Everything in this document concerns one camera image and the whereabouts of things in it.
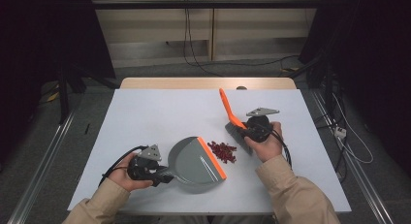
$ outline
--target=dustpan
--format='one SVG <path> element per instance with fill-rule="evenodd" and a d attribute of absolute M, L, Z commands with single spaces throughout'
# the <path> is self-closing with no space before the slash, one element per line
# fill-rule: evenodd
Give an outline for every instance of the dustpan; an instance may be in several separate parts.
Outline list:
<path fill-rule="evenodd" d="M 156 174 L 174 176 L 188 185 L 212 184 L 227 177 L 201 137 L 189 137 L 178 142 L 170 151 L 169 167 Z"/>

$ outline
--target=sleeve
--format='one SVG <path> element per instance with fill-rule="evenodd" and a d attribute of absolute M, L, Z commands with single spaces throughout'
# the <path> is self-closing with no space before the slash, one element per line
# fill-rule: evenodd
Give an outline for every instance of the sleeve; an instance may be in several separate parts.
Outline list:
<path fill-rule="evenodd" d="M 106 178 L 93 197 L 79 202 L 63 223 L 114 223 L 129 196 L 127 190 Z"/>
<path fill-rule="evenodd" d="M 307 178 L 295 176 L 282 155 L 269 159 L 256 172 L 279 223 L 339 223 L 327 196 Z"/>

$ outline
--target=dried red berries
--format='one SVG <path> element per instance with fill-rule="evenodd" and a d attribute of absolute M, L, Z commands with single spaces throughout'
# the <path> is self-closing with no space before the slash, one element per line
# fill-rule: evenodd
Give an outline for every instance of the dried red berries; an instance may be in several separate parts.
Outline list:
<path fill-rule="evenodd" d="M 237 161 L 236 157 L 233 155 L 233 151 L 237 150 L 236 147 L 224 143 L 217 144 L 215 141 L 207 143 L 207 145 L 211 148 L 215 156 L 217 156 L 217 158 L 223 161 L 225 164 L 227 163 L 227 161 L 230 161 L 232 163 Z"/>

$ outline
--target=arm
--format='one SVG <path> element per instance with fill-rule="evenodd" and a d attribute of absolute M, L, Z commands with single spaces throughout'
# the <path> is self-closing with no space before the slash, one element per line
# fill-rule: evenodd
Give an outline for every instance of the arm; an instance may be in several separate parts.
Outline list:
<path fill-rule="evenodd" d="M 127 167 L 134 155 L 129 154 L 117 167 Z M 127 202 L 130 192 L 149 187 L 151 184 L 151 180 L 130 179 L 123 169 L 114 170 L 93 197 L 79 202 L 63 223 L 114 223 L 115 215 Z"/>
<path fill-rule="evenodd" d="M 281 135 L 281 124 L 272 122 Z M 282 145 L 273 136 L 263 143 L 245 141 L 257 153 L 263 165 L 256 172 L 271 197 L 272 207 L 281 224 L 339 223 L 327 196 L 314 183 L 297 177 L 282 156 Z"/>

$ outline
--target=table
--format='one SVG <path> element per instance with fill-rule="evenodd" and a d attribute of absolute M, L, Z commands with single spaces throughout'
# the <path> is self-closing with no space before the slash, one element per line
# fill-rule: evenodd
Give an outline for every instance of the table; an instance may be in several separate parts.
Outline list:
<path fill-rule="evenodd" d="M 234 90 L 239 86 L 254 90 Z M 296 175 L 306 176 L 316 183 L 330 198 L 336 211 L 351 210 L 300 92 L 292 80 L 278 78 L 124 80 L 121 89 L 113 96 L 69 209 L 80 199 L 92 195 L 94 188 L 89 184 L 100 179 L 98 170 L 110 166 L 119 155 L 136 146 L 136 142 L 158 144 L 163 159 L 170 152 L 172 143 L 193 135 L 200 135 L 206 142 L 220 140 L 234 144 L 233 138 L 222 131 L 228 119 L 225 119 L 227 115 L 222 108 L 218 87 L 226 89 L 235 114 L 258 108 L 256 104 L 279 108 L 281 113 L 275 119 L 283 123 L 284 138 L 293 157 Z M 255 154 L 250 156 L 243 150 L 238 150 L 236 157 L 233 165 L 221 163 L 228 176 L 222 183 L 187 187 L 174 180 L 157 188 L 135 191 L 121 212 L 146 215 L 270 214 L 269 196 L 254 173 L 254 169 L 261 165 L 260 160 Z M 167 166 L 167 161 L 163 160 L 161 165 Z"/>

